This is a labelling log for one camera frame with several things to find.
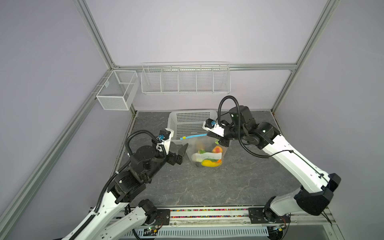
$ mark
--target plastic bag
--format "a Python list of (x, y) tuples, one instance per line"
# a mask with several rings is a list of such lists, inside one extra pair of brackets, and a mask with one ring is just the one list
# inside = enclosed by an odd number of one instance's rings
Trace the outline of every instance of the plastic bag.
[(217, 144), (217, 139), (208, 136), (183, 139), (182, 144), (188, 143), (187, 156), (197, 167), (218, 167), (223, 163), (226, 147)]

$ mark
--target cable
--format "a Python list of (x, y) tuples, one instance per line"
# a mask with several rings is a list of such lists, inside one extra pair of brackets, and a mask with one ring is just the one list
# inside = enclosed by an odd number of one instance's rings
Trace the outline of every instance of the cable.
[(142, 240), (142, 239), (137, 235), (137, 233), (136, 233), (136, 231), (135, 231), (134, 229), (132, 229), (132, 233), (133, 233), (133, 235), (135, 235), (135, 238), (136, 238), (137, 240)]
[[(260, 158), (269, 158), (269, 155), (260, 155), (260, 154), (257, 154), (257, 153), (254, 153), (252, 152), (251, 150), (249, 150), (243, 143), (242, 139), (241, 139), (241, 135), (240, 135), (240, 131), (241, 131), (241, 118), (240, 118), (240, 106), (239, 106), (239, 103), (237, 102), (236, 98), (231, 96), (231, 95), (228, 95), (228, 96), (225, 96), (221, 101), (220, 101), (220, 104), (218, 105), (218, 110), (217, 110), (217, 120), (218, 120), (218, 123), (220, 124), (220, 115), (221, 115), (221, 106), (223, 105), (224, 101), (227, 100), (228, 98), (232, 99), (236, 105), (236, 111), (237, 111), (237, 115), (238, 115), (238, 118), (237, 118), (237, 138), (239, 140), (239, 143), (240, 143), (240, 146), (242, 148), (244, 148), (245, 151), (247, 151), (249, 154), (255, 156), (255, 157), (260, 157)], [(231, 127), (231, 124), (228, 125), (228, 126), (222, 126), (220, 124), (220, 126), (222, 128), (229, 128)]]
[(315, 172), (317, 172), (317, 174), (318, 174), (319, 176), (321, 176), (321, 177), (327, 182), (327, 184), (329, 185), (329, 182), (328, 182), (327, 179), (325, 179), (324, 174), (319, 173), (314, 167), (312, 167), (311, 164), (309, 164), (307, 161), (305, 161), (305, 160), (304, 160), (302, 157), (300, 157), (297, 153), (295, 153), (295, 152), (293, 152), (293, 153), (296, 154), (296, 156), (298, 156), (301, 160), (303, 160), (308, 166), (310, 166)]
[(282, 151), (280, 151), (280, 152), (276, 152), (276, 153), (270, 155), (269, 157), (272, 157), (272, 156), (274, 156), (274, 155), (276, 155), (276, 154), (278, 154), (278, 153), (286, 152), (286, 151), (288, 151), (288, 152), (290, 152), (290, 153), (293, 153), (293, 150), (282, 150)]
[[(97, 200), (97, 203), (96, 203), (96, 206), (95, 208), (93, 209), (93, 211), (97, 214), (99, 212), (99, 209), (100, 209), (100, 205), (101, 205), (101, 202), (103, 201), (103, 197), (104, 197), (104, 194), (109, 186), (109, 184), (114, 180), (114, 178), (116, 177), (116, 175), (123, 171), (130, 163), (131, 161), (128, 160), (122, 167), (120, 167), (107, 181), (107, 183), (105, 183), (103, 189), (101, 190), (100, 192), (100, 195), (99, 195), (99, 198)], [(81, 225), (81, 227), (70, 237), (69, 240), (74, 240), (87, 226), (88, 224), (93, 220), (93, 218), (95, 217), (95, 215), (91, 215), (86, 221), (85, 223), (83, 223), (83, 225)]]
[(331, 220), (329, 219), (329, 217), (327, 216), (327, 214), (324, 212), (324, 214), (323, 214), (323, 212), (321, 213), (322, 215), (323, 215), (323, 217), (325, 217), (326, 219), (327, 219), (327, 221), (331, 224), (331, 225), (333, 225), (332, 224), (332, 222), (331, 222)]
[(283, 218), (283, 216), (281, 217), (281, 219), (282, 219), (283, 222), (284, 222), (284, 226), (287, 227), (287, 223), (285, 222), (285, 219)]
[(287, 235), (287, 232), (288, 232), (288, 229), (289, 229), (289, 225), (291, 224), (291, 221), (288, 223), (288, 227), (287, 227), (287, 230), (285, 230), (285, 234), (283, 235), (283, 237), (280, 239), (280, 240), (283, 240), (283, 238), (285, 237), (285, 235)]
[(159, 228), (158, 229), (156, 229), (156, 230), (159, 230), (162, 226), (163, 226), (163, 222), (164, 222), (164, 219), (163, 219), (163, 217), (161, 217), (161, 216), (157, 216), (157, 217), (155, 217), (155, 218), (161, 218), (161, 225), (159, 226)]
[[(142, 134), (142, 133), (145, 133), (147, 135), (149, 135), (152, 140), (154, 140), (156, 143), (161, 143), (162, 141), (160, 139), (157, 139), (157, 137), (155, 137), (150, 131), (147, 131), (147, 130), (139, 130), (139, 131), (136, 131), (134, 133), (132, 133), (131, 135), (129, 135), (129, 137), (127, 137), (127, 140), (125, 140), (125, 148), (127, 149), (127, 152), (129, 154), (129, 156), (132, 156), (133, 155), (133, 152), (129, 146), (129, 142), (132, 140), (133, 137), (139, 135), (139, 134)], [(165, 158), (167, 153), (166, 153), (166, 149), (164, 147), (164, 145), (160, 145), (161, 146), (161, 150), (162, 152), (160, 152), (160, 155), (162, 158)]]

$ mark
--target red wire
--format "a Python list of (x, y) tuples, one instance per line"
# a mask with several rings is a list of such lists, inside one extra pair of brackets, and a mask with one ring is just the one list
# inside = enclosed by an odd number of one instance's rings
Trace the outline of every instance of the red wire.
[(281, 217), (281, 219), (283, 220), (285, 227), (287, 227), (287, 224), (285, 223), (285, 219), (283, 217)]
[(162, 226), (163, 226), (163, 222), (164, 222), (164, 219), (163, 219), (163, 217), (160, 217), (160, 216), (157, 216), (157, 217), (155, 217), (155, 218), (161, 218), (161, 225), (160, 225), (160, 227), (157, 229), (157, 230), (159, 230)]

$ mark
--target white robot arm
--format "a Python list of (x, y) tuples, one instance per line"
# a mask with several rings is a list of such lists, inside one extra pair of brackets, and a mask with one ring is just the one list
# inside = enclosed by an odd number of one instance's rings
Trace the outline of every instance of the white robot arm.
[[(152, 138), (152, 146), (142, 146), (133, 154), (129, 142), (138, 134), (147, 134)], [(173, 130), (160, 130), (155, 137), (151, 132), (139, 130), (132, 133), (126, 140), (125, 146), (130, 161), (125, 163), (107, 181), (100, 193), (96, 207), (84, 220), (65, 238), (65, 240), (114, 240), (134, 228), (146, 224), (153, 224), (157, 217), (157, 208), (148, 199), (140, 201), (138, 207), (117, 222), (107, 226), (111, 219), (126, 208), (153, 176), (164, 166), (181, 164), (188, 145), (179, 149), (178, 154), (169, 151)]]
[[(221, 106), (228, 98), (236, 104), (236, 107), (229, 110), (231, 124), (220, 119)], [(256, 124), (248, 107), (239, 106), (233, 96), (224, 97), (219, 104), (217, 120), (207, 119), (202, 127), (209, 131), (208, 136), (219, 139), (223, 146), (228, 147), (230, 140), (237, 139), (253, 156), (275, 158), (301, 183), (301, 187), (296, 191), (280, 197), (274, 196), (266, 203), (262, 217), (269, 222), (274, 222), (287, 213), (302, 210), (312, 215), (320, 215), (341, 181), (337, 174), (328, 174), (305, 158), (270, 123)], [(251, 152), (245, 147), (243, 140), (268, 155)]]

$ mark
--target white wire basket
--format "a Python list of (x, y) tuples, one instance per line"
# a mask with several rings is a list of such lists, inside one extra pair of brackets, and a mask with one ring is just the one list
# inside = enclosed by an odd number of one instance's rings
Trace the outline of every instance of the white wire basket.
[(105, 110), (129, 110), (139, 85), (136, 71), (113, 70), (96, 97)]
[(231, 92), (229, 65), (144, 68), (141, 74), (144, 94), (209, 94)]
[(168, 128), (174, 131), (171, 142), (182, 144), (181, 137), (188, 137), (198, 134), (206, 134), (207, 130), (203, 129), (203, 122), (217, 118), (215, 110), (185, 110), (174, 111), (169, 114)]

